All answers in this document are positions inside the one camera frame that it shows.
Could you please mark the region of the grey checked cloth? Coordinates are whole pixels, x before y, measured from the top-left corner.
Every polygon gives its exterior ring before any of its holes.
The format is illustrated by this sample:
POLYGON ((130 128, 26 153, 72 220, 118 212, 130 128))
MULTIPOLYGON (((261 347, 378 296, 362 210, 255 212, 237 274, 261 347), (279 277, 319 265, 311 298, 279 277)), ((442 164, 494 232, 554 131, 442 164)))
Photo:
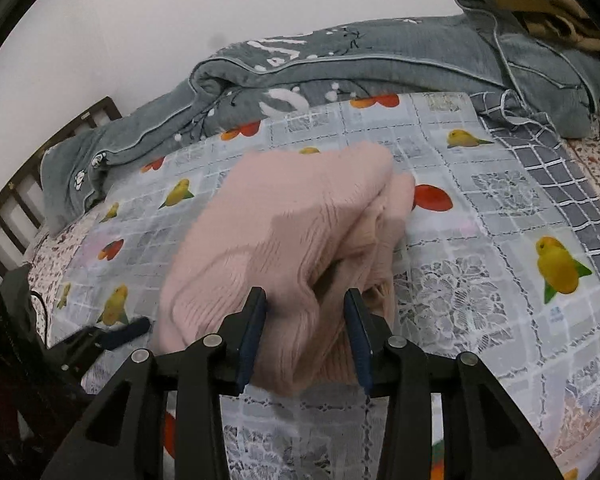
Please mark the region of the grey checked cloth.
POLYGON ((480 122, 558 207, 600 278, 600 193, 567 153, 545 113, 521 104, 512 90, 469 96, 480 122))

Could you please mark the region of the floral bed sheet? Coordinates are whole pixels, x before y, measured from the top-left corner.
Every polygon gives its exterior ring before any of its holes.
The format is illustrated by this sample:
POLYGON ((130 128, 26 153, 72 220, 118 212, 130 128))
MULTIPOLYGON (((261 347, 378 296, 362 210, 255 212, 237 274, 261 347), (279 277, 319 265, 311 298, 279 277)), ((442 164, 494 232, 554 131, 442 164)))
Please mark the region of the floral bed sheet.
POLYGON ((50 341, 52 312, 60 282, 84 234, 84 229, 77 224, 57 236, 50 236, 47 226, 42 226, 24 254, 24 262, 31 266, 28 283, 36 314, 35 328, 44 344, 50 341))

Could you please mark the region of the fruit-print plastic mat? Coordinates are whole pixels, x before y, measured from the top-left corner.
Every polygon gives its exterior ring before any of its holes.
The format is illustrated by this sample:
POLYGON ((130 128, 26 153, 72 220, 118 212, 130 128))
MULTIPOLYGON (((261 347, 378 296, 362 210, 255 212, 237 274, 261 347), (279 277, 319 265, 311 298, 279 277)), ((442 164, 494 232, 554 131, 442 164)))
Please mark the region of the fruit-print plastic mat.
POLYGON ((178 243, 248 152, 372 141, 415 179, 394 253, 396 330, 440 356, 478 354, 568 479, 600 462, 600 278, 550 196, 480 122, 469 96, 421 93, 266 120, 125 174, 60 282, 50 340, 92 325, 118 285, 154 318, 178 243))

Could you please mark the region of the pink knitted sweater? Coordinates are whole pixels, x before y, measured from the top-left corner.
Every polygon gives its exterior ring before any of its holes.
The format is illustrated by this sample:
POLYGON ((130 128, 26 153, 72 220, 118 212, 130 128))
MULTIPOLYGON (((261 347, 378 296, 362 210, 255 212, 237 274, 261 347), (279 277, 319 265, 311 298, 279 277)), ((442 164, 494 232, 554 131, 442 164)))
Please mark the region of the pink knitted sweater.
POLYGON ((178 352, 216 332, 251 289, 268 300, 253 383, 293 396, 355 369, 343 298, 396 315, 392 260, 415 181, 384 146, 242 156, 184 237, 162 285, 152 348, 178 352))

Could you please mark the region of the dark wooden headboard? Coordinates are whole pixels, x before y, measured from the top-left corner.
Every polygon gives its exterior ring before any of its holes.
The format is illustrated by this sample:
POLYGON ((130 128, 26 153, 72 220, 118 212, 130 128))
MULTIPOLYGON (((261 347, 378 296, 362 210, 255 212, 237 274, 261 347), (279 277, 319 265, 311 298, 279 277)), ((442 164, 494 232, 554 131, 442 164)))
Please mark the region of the dark wooden headboard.
POLYGON ((100 99, 45 141, 1 189, 0 279, 23 264, 27 249, 41 232, 44 223, 41 162, 45 152, 83 131, 120 117, 120 110, 110 96, 100 99))

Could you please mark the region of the brown clothes pile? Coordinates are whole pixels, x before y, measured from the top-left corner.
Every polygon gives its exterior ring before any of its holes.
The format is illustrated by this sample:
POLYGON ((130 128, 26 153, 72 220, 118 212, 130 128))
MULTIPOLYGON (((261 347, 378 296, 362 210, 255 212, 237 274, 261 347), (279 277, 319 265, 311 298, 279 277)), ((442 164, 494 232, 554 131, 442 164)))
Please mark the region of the brown clothes pile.
POLYGON ((584 52, 600 52, 600 29, 577 0, 494 0, 533 37, 584 52))

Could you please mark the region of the grey floral quilt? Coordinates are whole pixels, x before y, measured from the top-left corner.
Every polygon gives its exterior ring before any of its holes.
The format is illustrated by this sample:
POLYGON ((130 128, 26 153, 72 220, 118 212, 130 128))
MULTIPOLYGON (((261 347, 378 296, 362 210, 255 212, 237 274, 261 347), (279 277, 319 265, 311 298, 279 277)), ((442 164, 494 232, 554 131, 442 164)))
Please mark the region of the grey floral quilt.
POLYGON ((253 39, 199 62, 131 115, 50 148, 41 180, 57 234, 125 172, 201 138, 350 99, 411 92, 516 93, 563 136, 582 138, 600 108, 600 60, 532 35, 533 0, 455 0, 452 16, 386 18, 253 39))

